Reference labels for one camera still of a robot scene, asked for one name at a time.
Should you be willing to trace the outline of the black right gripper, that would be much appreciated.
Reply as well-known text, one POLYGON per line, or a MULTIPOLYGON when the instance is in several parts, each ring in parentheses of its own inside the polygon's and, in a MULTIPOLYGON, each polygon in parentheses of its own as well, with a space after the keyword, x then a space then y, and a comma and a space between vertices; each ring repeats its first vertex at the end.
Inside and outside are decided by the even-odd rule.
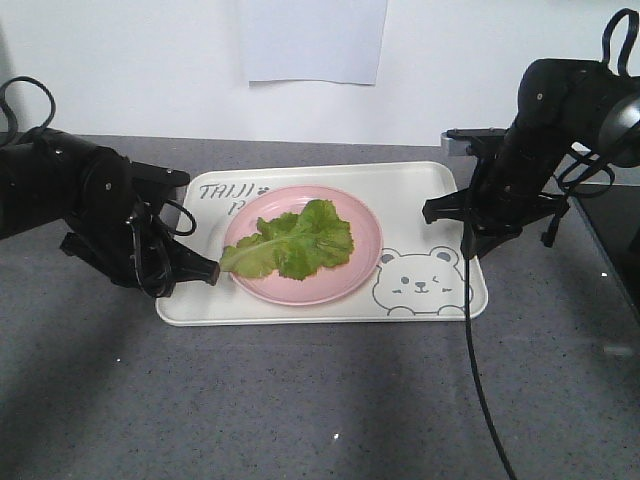
POLYGON ((568 210, 568 198, 560 194, 541 192, 522 197, 507 191, 482 194, 475 188, 427 199, 422 215, 427 224, 441 219, 463 222, 462 253, 465 259, 471 259, 484 257, 517 238, 527 225, 547 217, 551 220, 541 234, 541 242, 552 247, 568 210))

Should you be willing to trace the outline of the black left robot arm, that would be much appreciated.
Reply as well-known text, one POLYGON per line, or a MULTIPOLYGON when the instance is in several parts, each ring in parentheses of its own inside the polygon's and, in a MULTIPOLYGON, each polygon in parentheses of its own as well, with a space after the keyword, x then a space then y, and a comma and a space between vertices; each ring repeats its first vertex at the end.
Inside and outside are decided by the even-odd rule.
POLYGON ((152 298, 182 282, 216 284, 220 266, 179 242, 160 217, 183 207, 175 191, 188 173, 134 162, 115 150, 52 129, 1 150, 1 236, 51 222, 69 227, 60 248, 152 298))

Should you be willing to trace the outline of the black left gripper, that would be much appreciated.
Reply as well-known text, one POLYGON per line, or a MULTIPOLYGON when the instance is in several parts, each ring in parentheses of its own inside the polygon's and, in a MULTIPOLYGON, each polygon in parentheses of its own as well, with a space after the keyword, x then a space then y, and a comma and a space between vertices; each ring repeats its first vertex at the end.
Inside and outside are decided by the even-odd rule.
POLYGON ((102 215, 69 215, 71 228, 61 244, 118 286, 136 288, 151 298, 169 296, 176 283, 217 284, 220 265, 180 242, 138 199, 132 210, 113 222, 102 215))

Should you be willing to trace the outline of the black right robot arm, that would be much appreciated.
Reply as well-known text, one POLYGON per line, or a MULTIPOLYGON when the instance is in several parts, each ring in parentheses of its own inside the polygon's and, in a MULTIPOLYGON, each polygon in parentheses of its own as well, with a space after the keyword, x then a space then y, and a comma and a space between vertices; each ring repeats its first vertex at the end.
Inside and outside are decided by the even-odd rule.
POLYGON ((482 257, 542 218, 550 247, 578 185, 639 164, 639 80, 587 60, 540 59, 525 71, 507 129, 451 129, 478 161, 467 188, 425 202, 427 223, 465 223, 464 257, 482 257))

